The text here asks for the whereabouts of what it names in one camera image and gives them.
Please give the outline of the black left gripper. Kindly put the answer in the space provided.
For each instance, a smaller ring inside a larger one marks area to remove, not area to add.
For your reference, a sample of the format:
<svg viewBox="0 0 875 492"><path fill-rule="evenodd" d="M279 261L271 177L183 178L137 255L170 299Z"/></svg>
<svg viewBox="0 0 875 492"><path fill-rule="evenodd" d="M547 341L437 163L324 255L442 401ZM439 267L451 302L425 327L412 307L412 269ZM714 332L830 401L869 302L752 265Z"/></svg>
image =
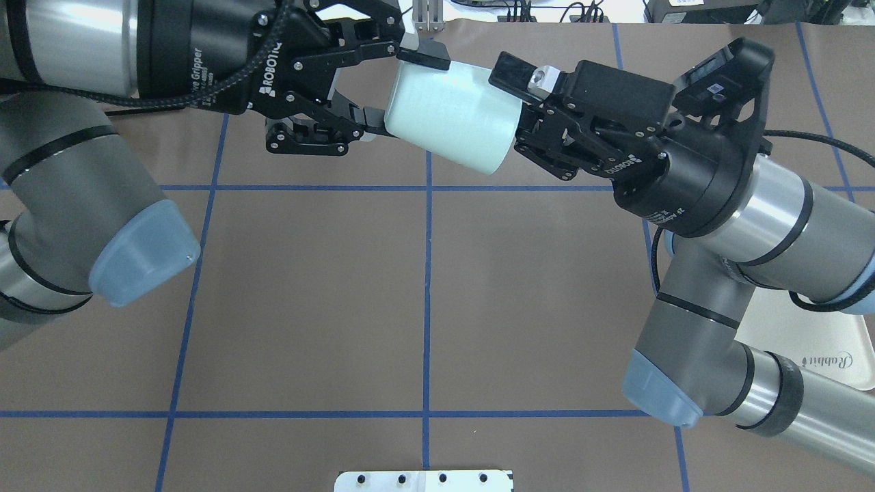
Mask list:
<svg viewBox="0 0 875 492"><path fill-rule="evenodd" d="M266 119L269 152L340 156L362 138L396 137L385 111L336 91L340 70L398 59L449 71L445 44L405 32L396 1L140 1L137 90L156 108Z"/></svg>

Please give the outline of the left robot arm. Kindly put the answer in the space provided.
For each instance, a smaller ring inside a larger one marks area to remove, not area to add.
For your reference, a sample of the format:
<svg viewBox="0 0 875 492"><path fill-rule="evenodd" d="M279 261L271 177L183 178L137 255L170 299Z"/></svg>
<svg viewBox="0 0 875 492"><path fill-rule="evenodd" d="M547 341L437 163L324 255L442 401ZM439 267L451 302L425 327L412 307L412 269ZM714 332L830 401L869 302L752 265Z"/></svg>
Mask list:
<svg viewBox="0 0 875 492"><path fill-rule="evenodd" d="M396 1L3 1L2 348L82 308L125 306L187 270L200 242L105 106L267 119L281 154L343 156L384 112L335 93L341 68L397 58L447 70Z"/></svg>

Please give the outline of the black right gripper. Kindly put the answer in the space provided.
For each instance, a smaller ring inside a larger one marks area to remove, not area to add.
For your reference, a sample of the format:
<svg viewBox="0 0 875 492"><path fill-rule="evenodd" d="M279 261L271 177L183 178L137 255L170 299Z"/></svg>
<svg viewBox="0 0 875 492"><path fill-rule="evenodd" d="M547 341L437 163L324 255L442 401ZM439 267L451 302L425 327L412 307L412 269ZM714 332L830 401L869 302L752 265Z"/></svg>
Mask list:
<svg viewBox="0 0 875 492"><path fill-rule="evenodd" d="M573 72L501 52L488 83L524 102L516 152L559 180L609 180L618 206L684 237L705 236L752 184L764 121L717 130L674 109L674 85L588 60Z"/></svg>

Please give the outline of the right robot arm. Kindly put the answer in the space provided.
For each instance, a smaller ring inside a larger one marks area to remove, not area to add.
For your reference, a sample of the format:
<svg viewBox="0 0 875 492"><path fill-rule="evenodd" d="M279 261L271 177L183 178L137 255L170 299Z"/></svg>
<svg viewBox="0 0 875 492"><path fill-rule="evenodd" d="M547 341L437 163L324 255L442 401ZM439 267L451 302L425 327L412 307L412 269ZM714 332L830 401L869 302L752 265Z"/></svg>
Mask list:
<svg viewBox="0 0 875 492"><path fill-rule="evenodd" d="M738 38L675 82L503 52L491 86L523 102L517 152L560 180L609 180L672 261L622 392L678 428L703 416L873 476L873 396L778 354L816 316L873 312L873 212L771 159L772 49Z"/></svg>

